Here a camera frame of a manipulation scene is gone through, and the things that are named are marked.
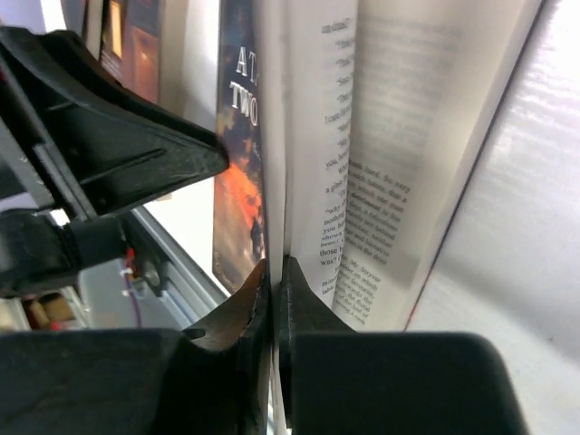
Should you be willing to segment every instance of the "white wall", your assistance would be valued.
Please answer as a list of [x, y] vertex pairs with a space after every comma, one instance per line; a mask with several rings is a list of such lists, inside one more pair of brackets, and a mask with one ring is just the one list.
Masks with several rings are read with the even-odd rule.
[[580, 2], [548, 1], [412, 330], [482, 334], [532, 433], [580, 433]]
[[26, 27], [36, 34], [44, 33], [41, 0], [0, 0], [0, 21], [4, 25]]

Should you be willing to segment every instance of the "book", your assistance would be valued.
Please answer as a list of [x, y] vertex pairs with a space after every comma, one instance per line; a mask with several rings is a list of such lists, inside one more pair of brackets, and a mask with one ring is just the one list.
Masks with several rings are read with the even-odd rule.
[[188, 1], [105, 0], [103, 8], [102, 66], [141, 98], [182, 113]]
[[104, 0], [86, 1], [86, 22], [83, 37], [84, 44], [95, 59], [99, 59], [99, 56], [101, 55]]
[[255, 1], [273, 285], [292, 255], [353, 329], [405, 328], [540, 4]]
[[232, 293], [266, 255], [254, 29], [252, 0], [222, 0], [216, 133], [230, 165], [214, 181], [212, 270]]

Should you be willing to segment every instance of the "white surface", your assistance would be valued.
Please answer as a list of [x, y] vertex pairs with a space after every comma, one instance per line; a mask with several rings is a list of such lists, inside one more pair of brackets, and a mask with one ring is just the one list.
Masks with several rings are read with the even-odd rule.
[[211, 272], [213, 204], [214, 182], [208, 179], [171, 193], [171, 199], [150, 202], [145, 208], [223, 288]]
[[487, 337], [536, 435], [580, 428], [578, 16], [545, 6], [410, 325]]
[[40, 4], [43, 8], [44, 27], [46, 32], [50, 33], [54, 30], [65, 30], [66, 23], [64, 22], [61, 0], [41, 0]]

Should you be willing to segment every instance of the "black plastic part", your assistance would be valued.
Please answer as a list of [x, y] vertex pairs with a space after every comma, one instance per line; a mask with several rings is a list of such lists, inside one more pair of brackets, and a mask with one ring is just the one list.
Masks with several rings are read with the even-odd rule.
[[50, 54], [41, 41], [53, 47], [59, 36], [0, 27], [11, 93], [0, 111], [71, 220], [121, 213], [227, 168], [215, 134], [106, 79], [86, 49]]
[[266, 435], [264, 270], [184, 333], [0, 336], [0, 433]]
[[314, 294], [294, 257], [287, 256], [280, 289], [280, 383], [284, 400], [285, 418], [292, 427], [292, 379], [295, 362], [294, 343], [298, 334], [343, 333], [355, 334]]
[[103, 217], [91, 222], [71, 222], [63, 228], [69, 245], [75, 250], [80, 269], [97, 266], [127, 254], [122, 223], [117, 217]]
[[75, 285], [84, 268], [123, 257], [121, 222], [104, 217], [56, 225], [29, 210], [0, 214], [0, 297], [22, 297]]
[[524, 435], [504, 367], [460, 333], [298, 334], [293, 435]]

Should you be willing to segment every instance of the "book cover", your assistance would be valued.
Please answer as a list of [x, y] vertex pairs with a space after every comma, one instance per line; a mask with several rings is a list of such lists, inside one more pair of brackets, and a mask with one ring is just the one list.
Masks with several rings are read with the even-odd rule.
[[161, 0], [110, 0], [102, 28], [101, 64], [125, 88], [157, 103]]
[[230, 167], [215, 177], [213, 273], [233, 293], [266, 256], [251, 0], [222, 0], [218, 62], [216, 133]]

